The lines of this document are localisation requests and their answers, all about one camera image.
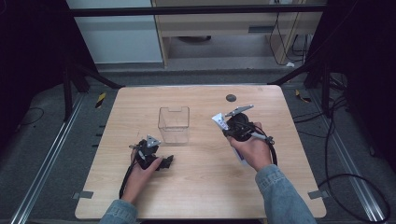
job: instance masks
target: denim sleeve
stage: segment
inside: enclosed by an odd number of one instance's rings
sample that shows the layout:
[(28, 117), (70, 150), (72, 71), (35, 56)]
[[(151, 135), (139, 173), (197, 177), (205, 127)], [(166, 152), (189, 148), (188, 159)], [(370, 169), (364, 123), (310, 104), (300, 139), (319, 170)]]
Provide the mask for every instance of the denim sleeve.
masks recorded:
[(135, 223), (137, 210), (124, 200), (115, 200), (107, 209), (99, 223), (131, 224)]
[(294, 186), (275, 165), (262, 168), (256, 183), (264, 198), (268, 223), (317, 223)]

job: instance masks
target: hand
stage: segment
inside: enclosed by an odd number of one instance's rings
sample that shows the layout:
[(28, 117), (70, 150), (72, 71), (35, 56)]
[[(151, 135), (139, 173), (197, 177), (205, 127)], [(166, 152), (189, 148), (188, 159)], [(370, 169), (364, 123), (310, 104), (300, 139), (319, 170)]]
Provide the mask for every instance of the hand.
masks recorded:
[[(261, 128), (262, 124), (255, 122), (254, 125)], [(272, 164), (270, 148), (261, 139), (250, 137), (246, 142), (238, 142), (231, 136), (227, 137), (230, 145), (237, 149), (247, 163), (257, 172), (263, 167)]]
[[(136, 150), (133, 150), (131, 153), (131, 161), (134, 160), (135, 153)], [(154, 174), (158, 166), (160, 166), (162, 160), (163, 158), (157, 158), (157, 160), (155, 160), (146, 170), (143, 170), (139, 163), (137, 163), (128, 177), (125, 185), (125, 191), (121, 199), (129, 203), (135, 203), (140, 192), (149, 182), (149, 179), (151, 178), (152, 174)]]

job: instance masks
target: wall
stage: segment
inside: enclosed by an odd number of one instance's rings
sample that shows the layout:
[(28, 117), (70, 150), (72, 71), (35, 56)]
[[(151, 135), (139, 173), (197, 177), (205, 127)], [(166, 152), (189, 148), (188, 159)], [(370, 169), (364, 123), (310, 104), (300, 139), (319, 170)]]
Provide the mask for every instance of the wall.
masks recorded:
[[(149, 0), (67, 0), (70, 8), (151, 7)], [(162, 63), (153, 16), (76, 18), (94, 62)]]

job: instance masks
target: wooden table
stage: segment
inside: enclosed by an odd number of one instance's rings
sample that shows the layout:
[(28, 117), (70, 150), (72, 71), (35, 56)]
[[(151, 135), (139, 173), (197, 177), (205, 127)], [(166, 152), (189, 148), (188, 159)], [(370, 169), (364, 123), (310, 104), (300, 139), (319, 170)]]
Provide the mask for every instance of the wooden table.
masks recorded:
[[(230, 103), (226, 95), (237, 100)], [(162, 140), (158, 130), (160, 107), (190, 108), (189, 143), (160, 145), (157, 156), (175, 155), (170, 169), (156, 172), (137, 201), (139, 218), (264, 218), (256, 172), (242, 165), (219, 127), (211, 119), (237, 106), (254, 105), (245, 112), (260, 121), (276, 142), (278, 165), (303, 197), (315, 217), (324, 217), (321, 199), (300, 138), (278, 86), (133, 87), (119, 91), (85, 184), (91, 199), (79, 199), (78, 218), (101, 218), (118, 199), (130, 164), (129, 145), (147, 134)]]

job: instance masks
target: transparent box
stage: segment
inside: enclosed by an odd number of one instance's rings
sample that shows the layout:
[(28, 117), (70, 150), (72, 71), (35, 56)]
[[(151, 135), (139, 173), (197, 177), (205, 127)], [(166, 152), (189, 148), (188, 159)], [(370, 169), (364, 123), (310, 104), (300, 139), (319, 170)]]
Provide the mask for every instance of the transparent box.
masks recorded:
[(189, 142), (190, 109), (187, 106), (161, 107), (158, 128), (165, 143)]

